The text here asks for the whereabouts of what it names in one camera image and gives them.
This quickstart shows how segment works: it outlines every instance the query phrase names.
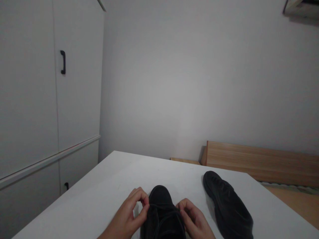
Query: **air conditioner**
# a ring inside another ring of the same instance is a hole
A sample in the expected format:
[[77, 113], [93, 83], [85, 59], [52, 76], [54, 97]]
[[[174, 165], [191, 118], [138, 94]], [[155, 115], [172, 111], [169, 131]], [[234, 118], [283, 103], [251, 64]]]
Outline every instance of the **air conditioner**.
[[287, 0], [284, 15], [319, 20], [319, 0]]

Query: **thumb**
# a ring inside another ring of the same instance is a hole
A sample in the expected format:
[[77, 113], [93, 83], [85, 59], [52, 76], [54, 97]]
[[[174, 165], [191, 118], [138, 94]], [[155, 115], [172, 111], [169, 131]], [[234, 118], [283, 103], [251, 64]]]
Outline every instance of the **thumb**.
[[191, 238], [198, 238], [199, 230], [193, 223], [192, 219], [190, 219], [189, 215], [184, 211], [181, 210], [180, 214], [182, 215], [182, 218], [184, 220], [184, 224], [186, 226], [186, 231], [190, 235]]
[[140, 214], [131, 222], [131, 227], [134, 232], [137, 231], [137, 229], [139, 229], [146, 221], [147, 211], [149, 210], [149, 208], [149, 204], [145, 205]]

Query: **wooden headboard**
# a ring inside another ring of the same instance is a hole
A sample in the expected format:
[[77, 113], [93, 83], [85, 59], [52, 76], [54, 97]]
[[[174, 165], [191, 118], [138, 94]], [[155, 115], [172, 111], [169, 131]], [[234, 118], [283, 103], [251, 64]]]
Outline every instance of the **wooden headboard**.
[[207, 141], [201, 165], [248, 173], [257, 181], [319, 187], [319, 156]]

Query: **hand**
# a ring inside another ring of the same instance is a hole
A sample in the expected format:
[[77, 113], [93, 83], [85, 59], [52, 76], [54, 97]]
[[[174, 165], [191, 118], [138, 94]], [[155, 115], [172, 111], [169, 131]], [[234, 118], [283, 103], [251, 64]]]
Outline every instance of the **hand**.
[[[134, 218], [133, 209], [138, 201], [142, 202], [143, 209]], [[98, 239], [130, 239], [146, 221], [149, 207], [149, 197], [146, 192], [141, 187], [134, 189]]]
[[190, 200], [183, 199], [176, 207], [180, 209], [186, 231], [192, 239], [216, 239], [204, 214]]

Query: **white cabinet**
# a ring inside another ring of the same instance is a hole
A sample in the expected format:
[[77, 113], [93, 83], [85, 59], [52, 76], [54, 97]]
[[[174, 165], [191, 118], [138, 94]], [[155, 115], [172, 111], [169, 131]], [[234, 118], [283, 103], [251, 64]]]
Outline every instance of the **white cabinet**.
[[63, 151], [99, 135], [104, 14], [97, 0], [53, 0], [53, 9], [59, 150]]
[[9, 239], [60, 196], [58, 162], [0, 190], [0, 238]]
[[58, 153], [52, 2], [0, 1], [0, 179]]
[[61, 194], [83, 178], [98, 162], [99, 141], [75, 151], [59, 161]]
[[97, 0], [0, 1], [0, 238], [97, 165], [103, 25]]

